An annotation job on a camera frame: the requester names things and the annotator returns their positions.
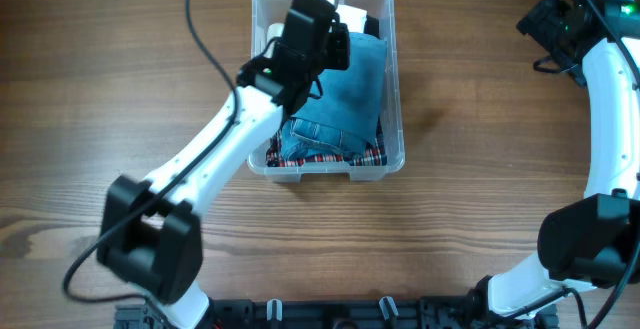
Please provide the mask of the white printed shirt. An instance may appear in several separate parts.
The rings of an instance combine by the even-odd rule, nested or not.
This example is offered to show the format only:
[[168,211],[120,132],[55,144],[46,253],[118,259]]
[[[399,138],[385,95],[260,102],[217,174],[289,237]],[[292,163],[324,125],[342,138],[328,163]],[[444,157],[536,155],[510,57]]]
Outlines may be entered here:
[[347,26],[350,33],[363,33],[365,31],[367,22],[366,10],[339,4],[336,12],[339,14],[340,22]]

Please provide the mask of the black cloth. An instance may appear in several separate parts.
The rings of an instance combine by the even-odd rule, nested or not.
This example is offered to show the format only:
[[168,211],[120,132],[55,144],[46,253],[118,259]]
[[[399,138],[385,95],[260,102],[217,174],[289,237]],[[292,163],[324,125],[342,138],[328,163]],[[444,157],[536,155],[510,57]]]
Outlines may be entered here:
[[372,17],[370,15],[367,15],[366,21],[364,24],[363,33],[379,39],[380,38],[379,30],[380,30],[379,19]]

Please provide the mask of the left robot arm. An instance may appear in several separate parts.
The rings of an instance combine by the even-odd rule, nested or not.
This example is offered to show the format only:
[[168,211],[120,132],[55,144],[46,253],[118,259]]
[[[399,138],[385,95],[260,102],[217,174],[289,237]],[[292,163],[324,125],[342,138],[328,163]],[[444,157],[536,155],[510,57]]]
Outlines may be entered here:
[[320,74],[349,65],[349,34],[329,0],[292,0],[284,29],[244,64],[225,106],[171,161],[108,189],[97,260],[137,287],[169,328],[211,328],[213,304],[196,282],[201,222],[248,156],[308,99]]

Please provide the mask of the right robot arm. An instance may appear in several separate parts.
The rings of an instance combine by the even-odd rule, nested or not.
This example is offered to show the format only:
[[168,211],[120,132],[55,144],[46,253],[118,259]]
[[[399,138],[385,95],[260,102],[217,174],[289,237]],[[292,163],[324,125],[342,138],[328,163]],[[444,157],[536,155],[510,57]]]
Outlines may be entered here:
[[639,280],[639,5],[637,0],[541,0],[518,23],[546,56],[537,72],[587,90],[590,169],[583,198],[549,214],[536,251],[484,278],[453,309],[463,328],[547,328],[564,298],[605,289],[600,326]]

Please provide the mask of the clear plastic storage container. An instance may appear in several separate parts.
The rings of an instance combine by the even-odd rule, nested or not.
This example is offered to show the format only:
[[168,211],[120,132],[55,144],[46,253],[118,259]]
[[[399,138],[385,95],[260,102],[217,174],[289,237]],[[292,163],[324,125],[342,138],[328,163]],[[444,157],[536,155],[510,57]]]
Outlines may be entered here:
[[[251,54],[259,54],[267,42],[268,27],[284,21],[292,0],[252,0]],[[379,166],[351,166],[346,162],[311,162],[296,167],[267,165],[268,141],[247,159],[249,169],[274,182],[298,182],[306,174],[345,174],[352,182],[379,181],[405,163],[404,132],[398,75],[394,0],[339,0],[364,9],[379,20],[379,35],[387,44],[385,82],[381,98],[380,124],[386,163]]]

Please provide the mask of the cream white cloth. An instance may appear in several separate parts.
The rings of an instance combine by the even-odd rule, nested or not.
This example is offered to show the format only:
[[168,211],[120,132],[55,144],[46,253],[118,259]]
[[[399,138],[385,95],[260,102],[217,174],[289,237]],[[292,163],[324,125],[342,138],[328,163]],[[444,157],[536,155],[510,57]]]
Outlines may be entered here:
[[267,30],[267,44],[268,44],[268,49],[267,52],[265,54],[266,57],[271,58],[272,57],[272,53],[274,50],[274,44],[275,38],[280,38],[282,36],[282,33],[284,31],[284,24],[283,23],[274,23],[271,24]]

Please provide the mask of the blue denim jeans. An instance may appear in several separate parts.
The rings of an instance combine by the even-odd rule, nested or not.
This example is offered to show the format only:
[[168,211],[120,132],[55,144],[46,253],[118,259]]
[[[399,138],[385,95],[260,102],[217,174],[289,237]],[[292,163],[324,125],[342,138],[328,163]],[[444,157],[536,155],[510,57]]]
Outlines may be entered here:
[[351,34],[349,68],[327,69],[319,76],[312,90],[322,90],[322,97],[308,100],[281,129],[281,158],[363,157],[377,135],[386,55],[385,41]]

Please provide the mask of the red plaid shirt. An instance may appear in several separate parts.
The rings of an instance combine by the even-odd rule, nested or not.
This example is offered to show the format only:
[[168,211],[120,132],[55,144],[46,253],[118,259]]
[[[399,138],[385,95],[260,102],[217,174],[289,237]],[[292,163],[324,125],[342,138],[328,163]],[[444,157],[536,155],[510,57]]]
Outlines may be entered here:
[[265,158],[268,167],[301,167],[307,163],[347,163],[350,166],[386,166],[387,155],[384,147],[384,134],[381,123],[378,123],[376,138],[373,144],[367,144],[365,152],[355,157],[344,157],[336,154],[314,154],[301,159],[285,160],[281,155],[281,132],[271,139]]

